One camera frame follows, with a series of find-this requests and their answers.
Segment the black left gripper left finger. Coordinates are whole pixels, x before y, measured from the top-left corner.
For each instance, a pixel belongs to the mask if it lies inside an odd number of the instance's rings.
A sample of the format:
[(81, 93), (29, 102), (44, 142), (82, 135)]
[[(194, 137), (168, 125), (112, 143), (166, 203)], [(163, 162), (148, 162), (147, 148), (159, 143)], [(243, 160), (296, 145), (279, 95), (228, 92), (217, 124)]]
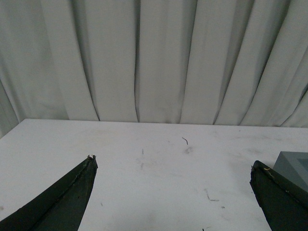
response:
[(2, 231), (77, 231), (97, 172), (88, 156), (52, 186), (0, 222)]

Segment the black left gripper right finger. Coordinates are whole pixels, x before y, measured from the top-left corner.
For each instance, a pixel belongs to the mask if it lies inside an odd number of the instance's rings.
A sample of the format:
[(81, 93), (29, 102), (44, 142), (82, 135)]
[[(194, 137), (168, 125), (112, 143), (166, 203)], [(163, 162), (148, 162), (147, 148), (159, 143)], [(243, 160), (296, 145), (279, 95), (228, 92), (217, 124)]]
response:
[(256, 160), (250, 185), (273, 231), (308, 229), (308, 192)]

